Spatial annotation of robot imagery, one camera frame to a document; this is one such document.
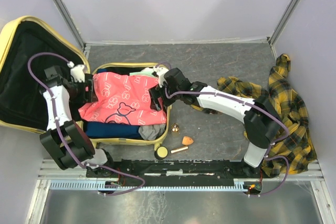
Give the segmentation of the orange makeup sponge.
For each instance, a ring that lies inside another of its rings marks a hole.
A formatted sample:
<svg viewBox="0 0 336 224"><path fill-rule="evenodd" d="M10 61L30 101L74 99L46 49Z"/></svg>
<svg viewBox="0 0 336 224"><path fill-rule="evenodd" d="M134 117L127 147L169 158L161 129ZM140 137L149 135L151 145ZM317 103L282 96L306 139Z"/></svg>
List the orange makeup sponge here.
<svg viewBox="0 0 336 224"><path fill-rule="evenodd" d="M182 139L182 144L185 145L185 146L189 146L193 143L194 143L194 140L189 136L184 136L183 139Z"/></svg>

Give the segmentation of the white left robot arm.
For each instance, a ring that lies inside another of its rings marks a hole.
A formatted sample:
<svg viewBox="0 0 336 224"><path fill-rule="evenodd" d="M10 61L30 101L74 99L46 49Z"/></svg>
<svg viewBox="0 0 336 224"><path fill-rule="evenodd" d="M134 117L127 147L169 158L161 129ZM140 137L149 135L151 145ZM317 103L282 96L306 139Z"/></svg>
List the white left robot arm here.
<svg viewBox="0 0 336 224"><path fill-rule="evenodd" d="M60 66L45 69L40 93L47 103L47 131L40 142L62 170L84 166L96 174L110 177L116 164L105 150L98 150L77 124L72 112L86 102L96 102L92 75L81 73L80 80L66 74Z"/></svg>

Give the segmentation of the pink printed garment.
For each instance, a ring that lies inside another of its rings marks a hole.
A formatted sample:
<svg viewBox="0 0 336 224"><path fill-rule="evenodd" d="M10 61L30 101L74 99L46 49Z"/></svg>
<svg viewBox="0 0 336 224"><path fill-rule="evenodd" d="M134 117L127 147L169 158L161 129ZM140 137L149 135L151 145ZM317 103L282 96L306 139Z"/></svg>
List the pink printed garment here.
<svg viewBox="0 0 336 224"><path fill-rule="evenodd" d="M103 72L93 75L97 102L86 103L78 111L87 122L126 125L166 123L166 113L152 110L149 90L158 84L155 77Z"/></svg>

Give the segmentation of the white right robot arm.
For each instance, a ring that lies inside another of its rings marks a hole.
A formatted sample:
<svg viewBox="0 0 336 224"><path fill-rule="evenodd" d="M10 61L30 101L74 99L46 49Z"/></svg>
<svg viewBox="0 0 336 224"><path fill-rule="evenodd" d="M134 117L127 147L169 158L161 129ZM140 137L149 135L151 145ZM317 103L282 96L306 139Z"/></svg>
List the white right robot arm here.
<svg viewBox="0 0 336 224"><path fill-rule="evenodd" d="M249 140L241 164L241 172L246 177L259 173L260 164L268 158L271 146L282 139L276 137L280 130L284 130L284 138L289 135L288 128L266 96L242 98L199 81L190 82L178 68L155 66L153 75L158 84L149 90L151 109L161 111L180 100L186 105L220 112L242 122Z"/></svg>

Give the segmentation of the blue garment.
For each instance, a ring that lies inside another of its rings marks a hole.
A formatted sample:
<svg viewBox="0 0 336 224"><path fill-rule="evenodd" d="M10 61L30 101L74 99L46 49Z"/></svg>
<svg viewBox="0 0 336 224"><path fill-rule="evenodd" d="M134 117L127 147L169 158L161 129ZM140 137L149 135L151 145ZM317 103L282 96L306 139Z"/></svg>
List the blue garment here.
<svg viewBox="0 0 336 224"><path fill-rule="evenodd" d="M85 133L90 138L130 138L142 139L139 133L139 126L116 124L116 123L100 123L88 122Z"/></svg>

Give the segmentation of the yellow suitcase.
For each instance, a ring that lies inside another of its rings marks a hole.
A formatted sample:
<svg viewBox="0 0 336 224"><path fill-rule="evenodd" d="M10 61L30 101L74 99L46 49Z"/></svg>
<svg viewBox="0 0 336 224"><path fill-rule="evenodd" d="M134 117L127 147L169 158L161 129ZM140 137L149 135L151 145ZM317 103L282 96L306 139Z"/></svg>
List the yellow suitcase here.
<svg viewBox="0 0 336 224"><path fill-rule="evenodd" d="M12 127L24 131L44 133L47 128L47 104L40 94L40 85L28 72L28 60L36 53L52 52L64 56L75 64L84 64L88 72L112 71L118 74L140 72L146 67L154 67L157 63L124 63L113 62L99 66L90 71L89 62L83 52L64 39L43 20L33 16L22 16L8 22L1 31L1 126ZM32 63L33 73L44 80L44 69L60 66L65 78L70 78L67 63L55 56L42 56ZM94 146L97 143L120 145L153 145L154 155L162 160L167 157L168 150L163 141L168 134L171 106L163 107L167 116L165 131L154 140L141 140L116 135L90 137Z"/></svg>

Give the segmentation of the rose gold lipstick tube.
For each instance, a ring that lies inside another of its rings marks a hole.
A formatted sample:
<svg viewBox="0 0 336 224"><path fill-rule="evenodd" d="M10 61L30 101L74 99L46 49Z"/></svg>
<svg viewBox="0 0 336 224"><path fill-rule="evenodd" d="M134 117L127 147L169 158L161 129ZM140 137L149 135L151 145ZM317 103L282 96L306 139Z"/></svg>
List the rose gold lipstick tube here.
<svg viewBox="0 0 336 224"><path fill-rule="evenodd" d="M185 150L187 150L187 149L188 149L188 146L187 146L187 145L184 145L184 146L181 146L181 147L172 149L172 150L171 150L171 154L175 154L175 153L178 153L178 152L181 152L181 151L185 151Z"/></svg>

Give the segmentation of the grey garment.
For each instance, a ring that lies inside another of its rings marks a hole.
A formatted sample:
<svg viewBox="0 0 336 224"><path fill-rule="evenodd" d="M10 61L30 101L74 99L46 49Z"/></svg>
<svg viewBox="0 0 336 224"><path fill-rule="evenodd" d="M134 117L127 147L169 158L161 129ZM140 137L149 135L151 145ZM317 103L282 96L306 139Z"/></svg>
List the grey garment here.
<svg viewBox="0 0 336 224"><path fill-rule="evenodd" d="M138 133L147 141L156 140L166 129L165 124L143 125L139 127Z"/></svg>

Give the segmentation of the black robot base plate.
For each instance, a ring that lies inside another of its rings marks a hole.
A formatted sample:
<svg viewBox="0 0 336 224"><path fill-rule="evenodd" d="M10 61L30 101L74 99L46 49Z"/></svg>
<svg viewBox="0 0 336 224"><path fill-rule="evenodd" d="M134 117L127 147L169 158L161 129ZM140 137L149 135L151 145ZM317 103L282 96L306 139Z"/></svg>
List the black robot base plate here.
<svg viewBox="0 0 336 224"><path fill-rule="evenodd" d="M260 179L261 177L260 168L252 168L245 162L227 160L151 161L123 159L114 162L113 168L144 180L150 176L218 176L225 179Z"/></svg>

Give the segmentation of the white garment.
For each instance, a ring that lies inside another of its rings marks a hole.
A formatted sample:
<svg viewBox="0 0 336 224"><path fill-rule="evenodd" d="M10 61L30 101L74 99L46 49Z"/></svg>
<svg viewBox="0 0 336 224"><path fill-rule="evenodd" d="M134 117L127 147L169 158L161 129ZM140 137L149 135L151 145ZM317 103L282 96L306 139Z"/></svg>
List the white garment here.
<svg viewBox="0 0 336 224"><path fill-rule="evenodd" d="M145 76L154 76L153 68L144 68L143 70L140 71L140 73Z"/></svg>

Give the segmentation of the mint green flowered cloth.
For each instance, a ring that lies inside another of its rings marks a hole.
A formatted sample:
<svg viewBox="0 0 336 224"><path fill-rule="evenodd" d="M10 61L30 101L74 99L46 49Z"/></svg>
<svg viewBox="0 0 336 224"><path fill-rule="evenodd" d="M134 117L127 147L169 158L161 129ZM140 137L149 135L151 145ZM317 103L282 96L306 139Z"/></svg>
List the mint green flowered cloth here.
<svg viewBox="0 0 336 224"><path fill-rule="evenodd" d="M129 73L129 76L145 76L145 75L142 75L142 74L140 73L140 71L139 71L139 72L132 72L132 73Z"/></svg>

